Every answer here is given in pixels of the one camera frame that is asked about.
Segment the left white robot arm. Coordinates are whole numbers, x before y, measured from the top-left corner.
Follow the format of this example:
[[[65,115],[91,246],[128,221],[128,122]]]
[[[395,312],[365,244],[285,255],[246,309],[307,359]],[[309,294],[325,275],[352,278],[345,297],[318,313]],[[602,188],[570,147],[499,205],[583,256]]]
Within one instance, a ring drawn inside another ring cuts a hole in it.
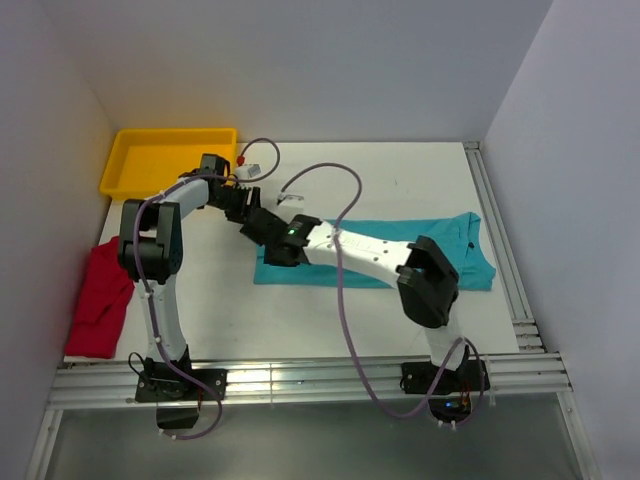
[[[117,258],[134,282],[148,336],[141,381],[159,386],[172,399],[187,397],[195,386],[176,295],[184,258],[182,221],[211,206],[229,221],[244,223],[260,206],[260,189],[247,185],[260,174],[259,165],[242,158],[232,167],[219,155],[204,154],[199,167],[181,174],[167,189],[123,204]]]

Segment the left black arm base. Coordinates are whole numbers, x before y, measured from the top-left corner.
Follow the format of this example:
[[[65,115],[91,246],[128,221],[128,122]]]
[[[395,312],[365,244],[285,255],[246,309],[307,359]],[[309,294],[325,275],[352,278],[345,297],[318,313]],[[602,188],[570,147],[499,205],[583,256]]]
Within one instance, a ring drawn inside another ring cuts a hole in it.
[[[169,368],[132,352],[128,367],[137,376],[136,404],[156,404],[156,424],[160,429],[178,432],[193,428],[205,401],[222,401],[228,371],[222,368],[193,369],[189,352],[172,365],[196,380],[193,383]]]

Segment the teal t shirt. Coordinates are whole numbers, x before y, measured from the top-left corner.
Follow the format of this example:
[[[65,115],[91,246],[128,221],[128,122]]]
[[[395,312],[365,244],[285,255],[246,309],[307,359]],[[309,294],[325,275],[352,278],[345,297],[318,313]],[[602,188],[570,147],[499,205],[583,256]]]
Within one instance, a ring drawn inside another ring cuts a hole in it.
[[[344,220],[348,231],[393,241],[414,241],[418,236],[433,239],[459,275],[458,286],[466,291],[492,289],[496,269],[487,261],[480,247],[481,218],[467,212],[451,218],[425,220]],[[294,268],[268,265],[265,250],[256,248],[253,283],[256,285],[293,285],[335,287],[334,266],[301,265]]]

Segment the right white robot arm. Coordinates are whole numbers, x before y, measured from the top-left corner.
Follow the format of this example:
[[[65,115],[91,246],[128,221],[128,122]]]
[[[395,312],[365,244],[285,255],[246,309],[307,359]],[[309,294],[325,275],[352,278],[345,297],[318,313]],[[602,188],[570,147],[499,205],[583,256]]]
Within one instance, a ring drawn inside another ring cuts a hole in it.
[[[459,275],[434,240],[392,241],[354,233],[316,217],[297,214],[285,221],[265,208],[249,215],[240,232],[264,248],[267,264],[336,269],[339,315],[346,321],[345,273],[355,272],[394,288],[403,313],[425,330],[435,383],[452,390],[468,374],[468,349],[451,310]]]

